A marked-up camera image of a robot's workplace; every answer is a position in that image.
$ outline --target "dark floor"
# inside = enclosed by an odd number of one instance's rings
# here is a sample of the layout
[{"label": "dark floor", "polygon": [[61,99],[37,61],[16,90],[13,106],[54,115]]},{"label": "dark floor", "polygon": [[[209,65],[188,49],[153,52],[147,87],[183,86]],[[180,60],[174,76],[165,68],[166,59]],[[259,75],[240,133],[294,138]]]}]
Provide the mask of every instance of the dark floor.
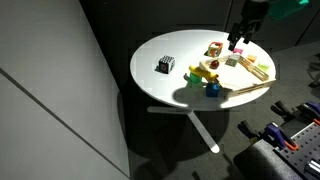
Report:
[{"label": "dark floor", "polygon": [[[244,179],[233,158],[250,143],[237,124],[247,120],[256,130],[271,121],[281,124],[282,119],[270,110],[278,100],[289,108],[309,100],[318,102],[320,88],[312,89],[308,84],[312,77],[320,77],[319,53],[320,42],[272,53],[277,81],[266,94],[229,110],[196,112],[219,144],[218,154],[209,151],[187,116],[148,113],[149,105],[163,104],[142,93],[134,83],[129,85],[124,103],[132,179]],[[311,64],[319,71],[312,70]]]}]

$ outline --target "round white table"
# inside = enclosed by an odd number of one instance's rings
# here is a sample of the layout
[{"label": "round white table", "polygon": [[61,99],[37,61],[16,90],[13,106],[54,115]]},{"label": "round white table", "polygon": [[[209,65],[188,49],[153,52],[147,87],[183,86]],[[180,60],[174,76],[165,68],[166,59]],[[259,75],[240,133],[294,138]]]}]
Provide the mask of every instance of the round white table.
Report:
[{"label": "round white table", "polygon": [[[149,107],[148,111],[187,114],[213,152],[219,152],[219,147],[193,111],[216,111],[239,106],[260,97],[269,89],[265,87],[226,99],[207,97],[203,89],[187,86],[188,82],[184,76],[186,73],[189,74],[189,66],[199,66],[199,61],[208,59],[205,53],[211,42],[223,43],[220,57],[232,53],[228,50],[228,35],[211,30],[184,30],[163,34],[140,46],[130,63],[132,77],[141,90],[152,98],[174,107]],[[275,78],[275,65],[270,56],[256,44],[244,44],[242,41],[243,39],[239,40],[236,48],[243,49],[244,56],[249,52],[263,60],[264,64],[269,65],[269,77]],[[175,66],[169,74],[157,70],[159,60],[165,55],[175,58]]]}]

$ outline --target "table leg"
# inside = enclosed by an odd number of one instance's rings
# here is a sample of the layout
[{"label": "table leg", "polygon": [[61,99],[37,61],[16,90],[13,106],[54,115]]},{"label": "table leg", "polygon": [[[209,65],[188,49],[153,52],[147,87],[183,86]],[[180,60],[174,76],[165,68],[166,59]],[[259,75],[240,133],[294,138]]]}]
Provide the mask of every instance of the table leg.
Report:
[{"label": "table leg", "polygon": [[209,146],[210,150],[213,153],[218,153],[220,151],[220,148],[219,148],[218,144],[213,140],[213,138],[208,133],[206,128],[202,125],[202,123],[200,122],[199,118],[194,114],[193,111],[191,113],[189,113],[188,116],[189,116],[189,119],[191,120],[191,122],[193,123],[193,125],[198,130],[198,132],[201,135],[201,137],[203,138],[203,140]]},{"label": "table leg", "polygon": [[193,125],[196,127],[196,129],[198,130],[198,132],[201,135],[201,137],[203,138],[203,140],[209,146],[210,150],[213,153],[218,153],[220,151],[220,148],[219,148],[218,144],[213,140],[213,138],[208,133],[206,128],[200,122],[199,118],[194,114],[193,110],[185,110],[185,109],[174,108],[174,107],[155,107],[155,106],[150,106],[150,107],[148,107],[147,111],[150,112],[150,113],[188,115],[189,119],[191,120]]}]

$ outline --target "toy block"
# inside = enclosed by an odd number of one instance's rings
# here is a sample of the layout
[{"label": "toy block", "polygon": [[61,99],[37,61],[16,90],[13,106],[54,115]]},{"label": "toy block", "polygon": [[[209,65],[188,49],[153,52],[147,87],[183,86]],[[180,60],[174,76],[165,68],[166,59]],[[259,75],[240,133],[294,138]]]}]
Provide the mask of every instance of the toy block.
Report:
[{"label": "toy block", "polygon": [[218,67],[219,67],[219,61],[218,60],[213,60],[210,63],[210,66],[209,66],[210,69],[217,69]]},{"label": "toy block", "polygon": [[221,42],[212,42],[207,51],[207,55],[210,57],[218,57],[222,51],[223,43]]},{"label": "toy block", "polygon": [[199,83],[202,81],[202,77],[197,76],[195,74],[193,74],[192,72],[190,72],[190,81],[194,84]]},{"label": "toy block", "polygon": [[207,97],[217,97],[219,94],[220,87],[217,83],[208,83],[206,87]]},{"label": "toy block", "polygon": [[163,56],[159,60],[159,71],[165,74],[169,74],[175,65],[174,57]]},{"label": "toy block", "polygon": [[249,60],[249,61],[251,61],[252,63],[254,63],[255,61],[256,61],[256,59],[257,59],[257,56],[253,56],[253,55],[248,55],[248,57],[247,57],[247,59]]},{"label": "toy block", "polygon": [[231,54],[228,58],[228,60],[226,61],[226,65],[235,67],[238,63],[238,60],[240,59],[241,55],[238,54]]},{"label": "toy block", "polygon": [[264,72],[267,72],[269,69],[269,66],[267,64],[263,64],[263,63],[259,63],[258,67]]},{"label": "toy block", "polygon": [[235,48],[233,50],[233,53],[239,53],[239,54],[242,54],[243,50],[242,49],[238,49],[238,48]]},{"label": "toy block", "polygon": [[218,74],[202,70],[200,67],[189,66],[189,70],[199,77],[204,77],[209,83],[216,81],[219,77]]},{"label": "toy block", "polygon": [[209,60],[200,61],[199,62],[199,67],[202,70],[210,71],[210,70],[212,70],[212,68],[210,68],[210,65],[211,65],[211,63],[213,61],[218,61],[219,66],[220,66],[220,64],[224,64],[224,62],[226,62],[228,60],[228,57],[229,56],[219,57],[219,58],[212,58],[212,59],[209,59]]}]

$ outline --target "gray wall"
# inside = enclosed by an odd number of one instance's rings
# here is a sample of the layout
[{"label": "gray wall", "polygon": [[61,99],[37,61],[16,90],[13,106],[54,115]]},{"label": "gray wall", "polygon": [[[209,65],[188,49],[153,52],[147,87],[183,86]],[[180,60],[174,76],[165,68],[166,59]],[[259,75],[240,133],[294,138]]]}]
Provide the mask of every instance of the gray wall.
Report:
[{"label": "gray wall", "polygon": [[2,180],[126,180],[0,74]]},{"label": "gray wall", "polygon": [[319,7],[318,14],[314,17],[314,20],[310,24],[310,27],[307,29],[306,33],[302,37],[299,45],[308,44],[316,40],[320,40],[320,1],[317,1]]},{"label": "gray wall", "polygon": [[[120,90],[127,90],[131,56],[145,41],[184,29],[231,30],[240,22],[245,0],[80,0]],[[253,41],[268,52],[294,46],[320,9],[310,0],[304,10],[281,21],[266,18]],[[314,22],[319,27],[319,20]],[[312,30],[304,43],[320,40]]]},{"label": "gray wall", "polygon": [[[119,89],[79,1],[0,1],[0,29],[0,67],[46,108],[50,109],[56,119],[61,119],[81,138],[92,144],[98,152],[96,152],[95,157],[98,159],[103,157],[104,160],[101,161],[109,159],[115,167],[129,176],[128,152],[124,138],[125,130],[124,127],[121,127],[120,122],[123,115],[121,114],[121,108],[119,109],[121,107],[121,104],[119,104],[121,103],[119,101]],[[24,118],[24,111],[31,113],[31,110],[24,110],[24,106],[16,108],[16,104],[19,104],[19,102],[6,104],[7,109],[15,109],[11,114],[3,112],[6,110],[1,105],[1,123],[10,123],[9,119],[12,118],[17,120],[15,124],[10,125],[11,129],[8,125],[9,130],[6,131],[4,137],[14,136],[10,133],[23,131],[21,136],[15,137],[16,139],[8,139],[6,143],[16,143],[13,148],[21,147],[17,153],[28,154],[30,149],[37,149],[38,153],[42,153],[39,157],[48,156],[46,161],[40,164],[29,162],[32,172],[24,171],[20,166],[15,171],[15,173],[21,173],[21,175],[37,173],[42,166],[56,163],[50,155],[49,147],[51,146],[48,145],[54,138],[47,139],[48,142],[43,145],[42,141],[30,140],[30,144],[26,145],[26,152],[24,152],[25,144],[20,144],[24,142],[23,133],[33,133],[33,137],[46,137],[49,135],[45,134],[52,131],[50,133],[55,133],[57,137],[52,143],[58,146],[58,150],[62,148],[59,147],[60,140],[61,146],[64,146],[64,143],[71,141],[71,139],[64,140],[60,137],[63,127],[60,127],[61,130],[58,131],[53,122],[53,125],[38,122],[47,120],[46,116],[40,118],[33,117],[30,114],[29,118]],[[21,125],[19,125],[20,122],[18,123],[18,121],[27,123],[26,121],[29,119],[35,121],[28,124],[28,126],[32,126],[29,129],[23,129],[23,123]],[[68,156],[71,151],[76,154],[83,153],[84,156],[87,153],[86,150],[81,152],[82,150],[79,149],[80,152],[77,152],[77,148],[71,148],[63,150],[65,153],[63,155],[58,150],[52,153],[61,156],[61,159]],[[5,158],[7,153],[1,151],[1,158]],[[10,161],[18,164],[19,159]],[[96,163],[97,160],[88,160],[85,157],[75,160],[76,168],[74,168],[74,172],[78,173],[78,171],[80,172],[81,169],[87,167],[86,161]],[[111,170],[112,168],[109,168],[111,165],[106,165],[106,167],[110,169],[110,173],[113,173],[114,176],[118,176],[117,174],[120,173],[118,170]],[[97,173],[100,173],[98,176],[108,177],[102,169]],[[83,179],[95,178],[84,176]]]}]

